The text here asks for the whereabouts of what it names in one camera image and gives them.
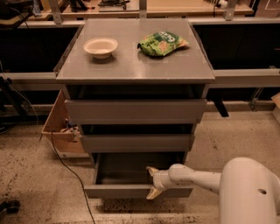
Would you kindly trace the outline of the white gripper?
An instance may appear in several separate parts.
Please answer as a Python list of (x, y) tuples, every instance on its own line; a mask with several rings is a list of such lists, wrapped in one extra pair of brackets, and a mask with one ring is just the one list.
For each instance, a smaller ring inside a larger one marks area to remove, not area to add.
[(170, 178), (168, 175), (168, 171), (159, 171), (155, 167), (147, 166), (146, 170), (153, 178), (153, 187), (150, 189), (146, 199), (154, 200), (157, 196), (159, 196), (162, 192), (168, 188), (170, 184)]

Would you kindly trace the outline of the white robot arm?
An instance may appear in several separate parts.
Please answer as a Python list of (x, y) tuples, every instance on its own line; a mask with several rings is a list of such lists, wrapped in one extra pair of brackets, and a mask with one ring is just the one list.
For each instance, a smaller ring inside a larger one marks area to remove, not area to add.
[(236, 157), (220, 173), (195, 171), (182, 164), (147, 170), (153, 179), (149, 200), (168, 189), (194, 184), (219, 195), (220, 224), (277, 224), (280, 178), (254, 159)]

